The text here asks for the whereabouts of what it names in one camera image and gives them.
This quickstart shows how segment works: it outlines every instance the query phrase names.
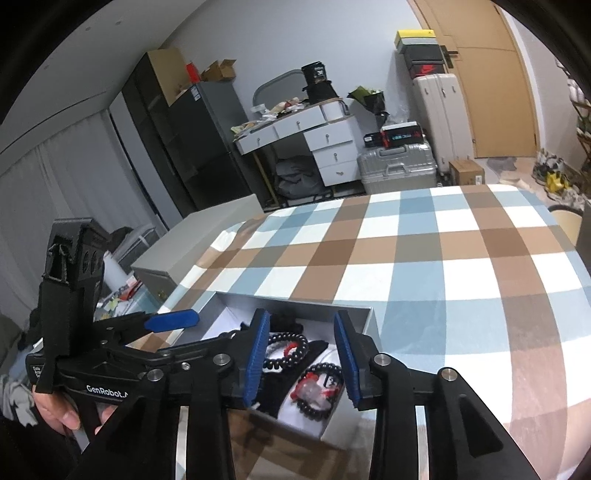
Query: plaid bedsheet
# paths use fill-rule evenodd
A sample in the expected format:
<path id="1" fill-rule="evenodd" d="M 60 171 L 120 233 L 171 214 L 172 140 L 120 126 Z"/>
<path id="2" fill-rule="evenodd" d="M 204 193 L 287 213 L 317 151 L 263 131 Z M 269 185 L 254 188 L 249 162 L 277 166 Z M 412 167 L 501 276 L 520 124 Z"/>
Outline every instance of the plaid bedsheet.
<path id="1" fill-rule="evenodd" d="M 279 210 L 222 232 L 163 311 L 214 291 L 372 306 L 384 351 L 456 368 L 543 480 L 568 478 L 591 445 L 591 279 L 533 194 L 446 187 Z"/>

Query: wooden door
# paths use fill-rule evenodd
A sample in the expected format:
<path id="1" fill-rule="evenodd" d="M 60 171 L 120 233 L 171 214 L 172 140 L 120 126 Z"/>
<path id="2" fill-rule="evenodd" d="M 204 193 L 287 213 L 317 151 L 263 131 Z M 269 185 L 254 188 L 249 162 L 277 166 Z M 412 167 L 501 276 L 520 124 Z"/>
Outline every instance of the wooden door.
<path id="1" fill-rule="evenodd" d="M 449 51 L 477 157 L 534 157 L 531 87 L 502 12 L 489 0 L 414 0 L 421 23 Z"/>

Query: white desk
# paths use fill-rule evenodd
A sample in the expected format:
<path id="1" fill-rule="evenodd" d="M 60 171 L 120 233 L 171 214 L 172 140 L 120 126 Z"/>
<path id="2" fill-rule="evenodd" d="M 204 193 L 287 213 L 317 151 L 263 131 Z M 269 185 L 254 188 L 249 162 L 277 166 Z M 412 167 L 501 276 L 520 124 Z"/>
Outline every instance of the white desk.
<path id="1" fill-rule="evenodd" d="M 357 156 L 363 149 L 363 136 L 353 115 L 327 120 L 332 118 L 335 102 L 342 102 L 342 99 L 331 99 L 309 106 L 236 140 L 241 154 L 253 153 L 267 188 L 276 202 L 275 191 L 262 168 L 256 150 L 298 133 L 304 134 L 325 186 L 330 187 L 361 178 Z"/>

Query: desk leg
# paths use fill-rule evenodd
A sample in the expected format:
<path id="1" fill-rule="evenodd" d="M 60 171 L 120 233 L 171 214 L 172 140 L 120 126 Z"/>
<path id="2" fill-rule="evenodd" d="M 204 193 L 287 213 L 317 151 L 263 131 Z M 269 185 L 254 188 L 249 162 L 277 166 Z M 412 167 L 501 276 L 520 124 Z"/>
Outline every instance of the desk leg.
<path id="1" fill-rule="evenodd" d="M 259 171 L 261 172 L 262 179 L 265 180 L 265 185 L 267 185 L 267 189 L 269 190 L 271 197 L 273 198 L 273 200 L 275 200 L 275 203 L 279 207 L 279 200 L 277 199 L 277 195 L 275 194 L 275 189 L 273 188 L 273 185 L 271 185 L 271 182 L 269 181 L 269 178 L 267 177 L 267 174 L 265 173 L 265 170 L 261 165 L 261 160 L 259 159 L 258 155 L 256 154 L 256 150 L 254 152 L 252 152 L 252 156 L 255 158 L 256 166 L 258 167 Z"/>

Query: curtain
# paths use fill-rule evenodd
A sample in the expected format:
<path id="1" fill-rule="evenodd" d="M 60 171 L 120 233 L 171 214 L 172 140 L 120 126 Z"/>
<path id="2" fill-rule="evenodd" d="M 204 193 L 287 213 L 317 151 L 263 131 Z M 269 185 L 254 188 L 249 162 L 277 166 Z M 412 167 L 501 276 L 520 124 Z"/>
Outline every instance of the curtain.
<path id="1" fill-rule="evenodd" d="M 53 220 L 84 216 L 109 232 L 149 223 L 166 232 L 106 111 L 44 141 L 0 176 L 0 312 L 21 327 L 37 305 Z"/>

